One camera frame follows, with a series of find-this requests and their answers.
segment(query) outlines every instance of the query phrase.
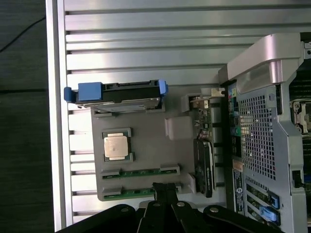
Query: metal mesh grille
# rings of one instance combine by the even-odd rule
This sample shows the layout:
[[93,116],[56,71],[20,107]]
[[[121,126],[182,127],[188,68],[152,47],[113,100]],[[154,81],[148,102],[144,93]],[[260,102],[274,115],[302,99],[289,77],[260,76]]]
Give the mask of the metal mesh grille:
[[272,114],[265,96],[239,101],[239,112],[244,165],[275,180]]

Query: screw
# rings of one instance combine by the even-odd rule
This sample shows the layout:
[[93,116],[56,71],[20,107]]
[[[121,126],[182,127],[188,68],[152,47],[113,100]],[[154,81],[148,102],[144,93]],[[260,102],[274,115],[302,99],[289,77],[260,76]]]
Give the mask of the screw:
[[209,209],[212,213],[218,213],[219,212],[219,210],[217,209],[217,208],[215,208],[215,207],[212,207],[212,208],[210,208]]
[[179,203],[177,203],[177,206],[183,207],[183,206],[185,206],[185,204],[183,202],[179,202]]

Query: blue latch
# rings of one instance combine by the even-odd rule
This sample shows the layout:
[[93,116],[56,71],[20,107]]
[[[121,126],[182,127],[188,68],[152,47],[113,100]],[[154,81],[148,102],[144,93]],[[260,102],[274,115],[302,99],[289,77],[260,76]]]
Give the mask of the blue latch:
[[79,83],[78,95],[79,101],[101,100],[102,83]]
[[260,215],[266,217],[268,220],[272,222],[276,222],[278,220],[276,213],[271,209],[271,207],[260,206],[259,210]]
[[169,86],[166,84],[166,81],[163,79],[159,79],[159,88],[160,88],[161,95],[166,95],[169,92]]
[[272,205],[274,208],[276,208],[276,209],[279,209],[279,208],[280,208],[280,206],[279,206],[279,204],[278,204],[277,198],[272,197],[272,196],[271,196],[271,205]]
[[71,87],[65,87],[64,88],[64,100],[67,102],[74,102],[74,93],[71,90]]

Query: label sticker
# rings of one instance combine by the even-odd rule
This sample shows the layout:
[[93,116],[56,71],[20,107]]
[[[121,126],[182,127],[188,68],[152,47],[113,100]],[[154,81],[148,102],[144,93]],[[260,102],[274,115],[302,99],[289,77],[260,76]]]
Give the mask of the label sticker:
[[244,215],[243,174],[233,169],[234,210]]
[[232,166],[233,166],[233,169],[236,169],[239,172],[243,172],[243,163],[241,161],[233,159]]

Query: black cable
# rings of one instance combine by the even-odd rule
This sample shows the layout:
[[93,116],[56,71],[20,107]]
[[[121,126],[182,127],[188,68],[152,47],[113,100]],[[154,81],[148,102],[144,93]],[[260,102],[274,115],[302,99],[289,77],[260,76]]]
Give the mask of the black cable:
[[18,34],[13,40],[11,40],[11,42],[9,42],[6,46],[4,46],[0,52],[5,51],[8,47],[10,47],[15,41],[17,41],[25,32],[27,32],[30,28],[32,28],[34,25],[36,25],[37,23],[43,21],[46,19],[46,16],[44,16],[43,18],[39,19],[38,21],[32,23],[31,25],[29,25],[27,28],[25,28],[20,34]]
[[200,138],[200,134],[201,134],[201,133],[202,133],[202,129],[199,130],[199,133],[198,133],[198,135],[197,135],[197,137],[196,137],[197,140]]

